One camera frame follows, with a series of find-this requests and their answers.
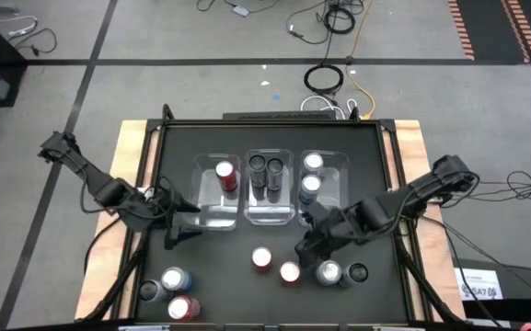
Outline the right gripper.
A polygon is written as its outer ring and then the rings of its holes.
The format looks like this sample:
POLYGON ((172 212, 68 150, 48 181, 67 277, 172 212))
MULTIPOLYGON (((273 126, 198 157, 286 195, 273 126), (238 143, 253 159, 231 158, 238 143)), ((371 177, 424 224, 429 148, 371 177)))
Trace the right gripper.
POLYGON ((354 208, 333 208, 331 215, 322 223, 312 223, 306 213, 307 208, 303 213, 310 229, 294 247, 300 267, 317 268, 329 260, 328 252, 312 249, 341 249, 350 243, 363 245, 370 241, 370 234, 364 231, 354 208))

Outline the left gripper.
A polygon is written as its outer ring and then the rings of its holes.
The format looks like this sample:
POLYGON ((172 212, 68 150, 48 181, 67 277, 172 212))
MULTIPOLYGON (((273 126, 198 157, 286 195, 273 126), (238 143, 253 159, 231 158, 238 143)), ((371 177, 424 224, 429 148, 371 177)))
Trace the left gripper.
MULTIPOLYGON (((155 221, 165 221, 173 211, 197 213, 201 209, 185 200, 176 189, 159 189, 152 196, 147 191, 137 190, 130 202, 130 227, 142 232, 155 221)), ((164 248, 173 250, 179 243, 202 235, 202 230, 172 225, 166 229, 164 248)))

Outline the white blue Spindrift can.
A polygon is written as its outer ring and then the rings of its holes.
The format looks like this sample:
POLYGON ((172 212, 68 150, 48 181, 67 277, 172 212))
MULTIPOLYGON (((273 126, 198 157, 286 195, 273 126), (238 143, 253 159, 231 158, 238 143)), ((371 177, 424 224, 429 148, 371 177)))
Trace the white blue Spindrift can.
POLYGON ((302 177, 319 177, 324 167, 324 160, 319 153, 309 153, 304 157, 302 166, 302 177))
POLYGON ((322 286, 334 285, 341 279, 342 269, 336 261, 326 260, 318 265, 315 276, 317 282, 322 286))
POLYGON ((321 180, 318 176, 307 175, 301 181, 298 198, 304 204, 311 204, 317 200, 317 195, 321 189, 321 180))
POLYGON ((189 271, 179 267, 167 268, 160 280, 166 290, 175 292, 188 291, 192 284, 189 271))

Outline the clear plastic bin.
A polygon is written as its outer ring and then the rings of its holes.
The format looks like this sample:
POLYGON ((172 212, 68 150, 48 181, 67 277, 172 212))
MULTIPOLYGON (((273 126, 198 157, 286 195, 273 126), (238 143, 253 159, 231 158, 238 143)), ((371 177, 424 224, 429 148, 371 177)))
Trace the clear plastic bin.
POLYGON ((244 216, 254 225, 286 225, 295 215, 294 206, 294 155, 286 149, 252 149, 245 155, 244 174, 247 184, 244 193, 244 216), (259 154, 266 160, 271 158, 283 161, 283 186, 280 190, 268 190, 267 184, 263 188, 251 185, 248 160, 259 154))
POLYGON ((204 230, 232 231, 237 225, 241 189, 240 158, 235 154, 199 154, 193 160, 190 198, 201 211, 190 223, 204 230), (237 172, 237 188, 223 191, 215 174, 221 161, 229 161, 237 172))
MULTIPOLYGON (((344 208, 349 202, 349 158, 346 154, 332 151, 322 150, 306 150, 300 155, 300 178, 297 189, 298 192, 301 187, 302 177, 302 162, 304 157, 309 153, 319 153, 324 160, 324 167, 319 176, 322 184, 321 189, 317 195, 319 203, 327 208, 336 207, 344 208)), ((298 199, 298 221, 304 227, 310 225, 306 222, 303 213, 310 204, 304 204, 298 199)))

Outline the white label sign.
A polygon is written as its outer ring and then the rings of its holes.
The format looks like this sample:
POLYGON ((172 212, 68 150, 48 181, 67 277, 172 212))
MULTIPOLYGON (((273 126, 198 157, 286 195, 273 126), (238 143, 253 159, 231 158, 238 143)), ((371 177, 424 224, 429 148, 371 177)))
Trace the white label sign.
POLYGON ((455 268, 458 290, 463 301, 502 300, 502 288, 494 270, 455 268))

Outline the black box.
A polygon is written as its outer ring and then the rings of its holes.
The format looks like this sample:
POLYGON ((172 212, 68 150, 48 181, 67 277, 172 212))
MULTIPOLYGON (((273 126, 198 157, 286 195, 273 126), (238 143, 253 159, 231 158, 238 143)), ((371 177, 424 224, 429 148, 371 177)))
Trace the black box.
POLYGON ((479 300, 473 295, 472 301, 463 301, 466 317, 488 319, 495 317, 502 321, 531 321, 531 268, 495 262, 461 259, 455 268, 494 270, 502 288, 502 300, 479 300))

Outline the black aluminium table frame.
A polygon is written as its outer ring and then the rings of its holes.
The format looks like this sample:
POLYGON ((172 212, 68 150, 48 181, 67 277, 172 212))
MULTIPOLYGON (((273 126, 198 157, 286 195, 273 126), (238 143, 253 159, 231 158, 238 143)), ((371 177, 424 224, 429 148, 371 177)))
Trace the black aluminium table frame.
MULTIPOLYGON (((121 125, 111 174, 134 184, 151 184, 158 171, 175 186, 188 191, 191 147, 243 153, 261 138, 266 145, 302 149, 319 143, 336 143, 358 158, 352 188, 381 189, 392 177, 402 177, 399 150, 404 144, 405 122, 383 120, 241 119, 241 120, 126 120, 121 125)), ((434 322, 438 313, 429 297, 398 255, 394 238, 365 246, 350 245, 343 254, 360 258, 372 278, 347 290, 319 286, 306 276, 286 284, 276 270, 259 272, 243 256, 257 242, 271 245, 277 259, 294 258, 294 245, 304 231, 298 225, 258 227, 240 222, 235 231, 205 234, 172 251, 163 247, 162 234, 151 234, 140 265, 131 273, 110 310, 112 318, 132 318, 140 324, 168 322, 167 309, 144 303, 138 288, 170 262, 188 265, 192 293, 202 312, 190 328, 264 327, 281 329, 362 328, 368 325, 403 325, 408 321, 434 322)))

